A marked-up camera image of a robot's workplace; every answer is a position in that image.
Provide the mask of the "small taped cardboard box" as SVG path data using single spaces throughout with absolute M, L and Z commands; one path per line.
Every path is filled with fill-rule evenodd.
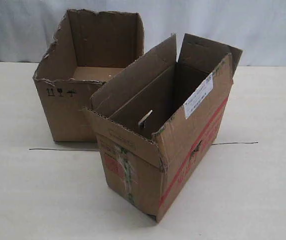
M 82 109 L 107 185 L 159 222 L 217 137 L 242 51 L 172 34 Z

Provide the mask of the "large torn cardboard box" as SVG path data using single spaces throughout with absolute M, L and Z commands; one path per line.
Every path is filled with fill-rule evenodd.
M 144 52 L 138 13 L 68 9 L 33 81 L 55 142 L 94 142 L 82 109 Z

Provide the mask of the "thin dark line marker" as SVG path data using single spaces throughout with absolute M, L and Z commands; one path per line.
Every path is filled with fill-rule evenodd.
M 221 143 L 213 143 L 211 146 L 220 146 L 220 145 L 251 145 L 251 144 L 258 144 L 258 141 L 252 141 L 252 142 L 221 142 Z M 98 152 L 98 149 L 76 149 L 76 148 L 28 148 L 29 151 L 74 151 L 74 152 Z

